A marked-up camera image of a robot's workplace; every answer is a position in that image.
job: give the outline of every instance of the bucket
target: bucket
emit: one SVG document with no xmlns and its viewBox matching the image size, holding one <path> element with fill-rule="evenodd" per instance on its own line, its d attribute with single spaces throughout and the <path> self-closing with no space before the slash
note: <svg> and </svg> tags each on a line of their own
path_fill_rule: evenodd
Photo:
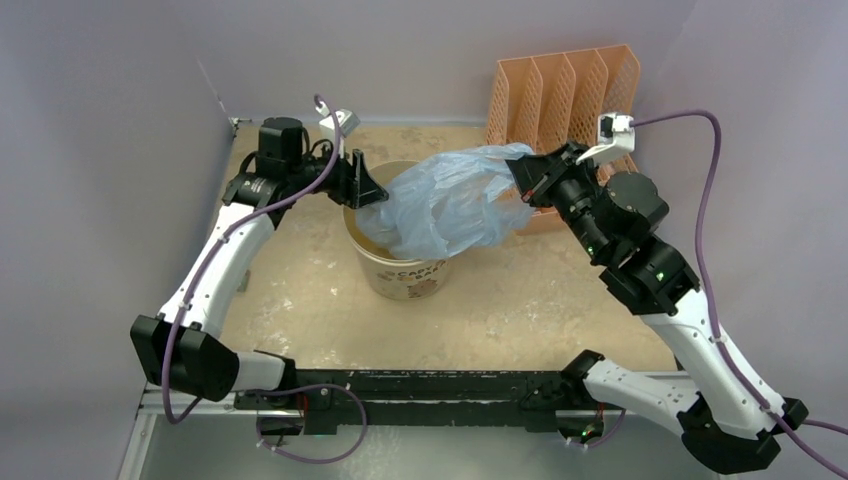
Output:
<svg viewBox="0 0 848 480">
<path fill-rule="evenodd" d="M 416 163 L 389 162 L 374 167 L 369 173 L 377 183 L 387 185 Z M 356 227 L 354 210 L 345 208 L 342 215 L 359 264 L 374 291 L 393 300 L 411 300 L 428 297 L 444 285 L 450 267 L 447 260 L 398 260 Z"/>
</svg>

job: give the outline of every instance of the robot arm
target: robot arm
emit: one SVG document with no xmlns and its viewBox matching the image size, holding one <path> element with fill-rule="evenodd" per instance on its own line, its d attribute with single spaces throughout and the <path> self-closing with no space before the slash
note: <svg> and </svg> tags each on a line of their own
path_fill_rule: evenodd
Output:
<svg viewBox="0 0 848 480">
<path fill-rule="evenodd" d="M 339 111 L 338 115 L 343 138 L 358 120 L 348 110 Z M 332 122 L 329 127 L 322 124 L 322 130 L 325 135 L 334 136 Z M 287 376 L 294 374 L 291 359 L 265 352 L 233 352 L 218 341 L 238 285 L 259 249 L 280 225 L 287 208 L 250 220 L 220 245 L 211 260 L 207 260 L 207 254 L 221 243 L 222 233 L 233 224 L 302 190 L 324 171 L 331 149 L 325 146 L 315 156 L 316 143 L 304 152 L 304 137 L 308 138 L 298 120 L 265 120 L 259 132 L 259 148 L 245 158 L 239 173 L 228 183 L 217 223 L 191 271 L 156 317 L 140 315 L 136 319 L 130 336 L 149 382 L 162 383 L 168 333 L 183 306 L 184 292 L 190 290 L 195 273 L 206 261 L 209 264 L 194 288 L 191 305 L 177 327 L 168 370 L 171 387 L 219 401 L 230 392 L 277 389 Z M 349 159 L 339 147 L 339 161 L 315 193 L 327 193 L 330 199 L 349 208 L 387 199 L 388 193 L 368 174 L 362 152 L 353 150 Z M 248 171 L 251 164 L 254 169 Z"/>
<path fill-rule="evenodd" d="M 577 395 L 632 410 L 681 436 L 690 453 L 714 471 L 765 468 L 780 451 L 774 435 L 781 430 L 769 413 L 795 429 L 806 408 L 766 384 L 726 332 L 712 336 L 698 278 L 680 252 L 654 234 L 669 208 L 653 182 L 639 173 L 621 172 L 598 185 L 595 159 L 608 163 L 633 150 L 632 120 L 604 114 L 598 146 L 568 142 L 547 155 L 507 162 L 522 199 L 534 207 L 557 209 L 592 265 L 606 267 L 600 278 L 607 290 L 662 338 L 697 390 L 630 372 L 591 351 L 580 354 L 563 376 Z M 718 342 L 773 405 L 772 412 L 763 411 L 733 375 Z"/>
</svg>

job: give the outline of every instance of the orange plastic rack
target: orange plastic rack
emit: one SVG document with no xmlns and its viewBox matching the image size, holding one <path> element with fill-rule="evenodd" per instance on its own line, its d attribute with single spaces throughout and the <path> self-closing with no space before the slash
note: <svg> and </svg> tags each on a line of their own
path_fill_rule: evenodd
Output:
<svg viewBox="0 0 848 480">
<path fill-rule="evenodd" d="M 492 86 L 486 142 L 521 142 L 549 152 L 573 139 L 592 146 L 602 112 L 630 113 L 639 60 L 627 45 L 500 60 Z M 603 184 L 636 171 L 629 155 L 598 169 Z M 519 235 L 562 228 L 556 210 L 540 209 Z"/>
</svg>

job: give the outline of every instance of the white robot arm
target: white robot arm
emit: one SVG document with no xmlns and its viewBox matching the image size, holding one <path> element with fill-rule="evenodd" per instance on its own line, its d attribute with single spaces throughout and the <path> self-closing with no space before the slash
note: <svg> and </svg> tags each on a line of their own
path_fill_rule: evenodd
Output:
<svg viewBox="0 0 848 480">
<path fill-rule="evenodd" d="M 700 281 L 680 252 L 654 234 L 669 207 L 653 182 L 640 173 L 619 172 L 598 185 L 599 165 L 633 151 L 632 122 L 628 115 L 603 114 L 597 146 L 568 142 L 555 152 L 508 164 L 522 199 L 557 209 L 591 263 L 606 267 L 600 278 L 608 291 L 669 346 L 696 388 L 667 385 L 591 351 L 581 353 L 563 375 L 574 391 L 680 436 L 690 453 L 719 473 L 763 469 L 780 450 L 774 435 L 782 429 L 774 416 L 796 429 L 806 407 L 765 383 L 720 326 L 720 334 L 713 335 Z M 734 374 L 720 344 L 768 410 Z"/>
</svg>

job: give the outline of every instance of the black bracket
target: black bracket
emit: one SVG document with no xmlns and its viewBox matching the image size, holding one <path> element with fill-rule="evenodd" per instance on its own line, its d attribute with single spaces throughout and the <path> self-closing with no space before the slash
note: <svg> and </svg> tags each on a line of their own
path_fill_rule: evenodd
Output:
<svg viewBox="0 0 848 480">
<path fill-rule="evenodd" d="M 557 432 L 557 411 L 595 411 L 598 404 L 562 389 L 557 371 L 298 370 L 296 386 L 331 383 L 356 392 L 369 425 L 515 426 Z M 333 389 L 310 391 L 304 433 L 329 435 L 338 425 L 359 425 L 359 410 Z M 295 399 L 243 393 L 235 408 L 294 408 Z"/>
</svg>

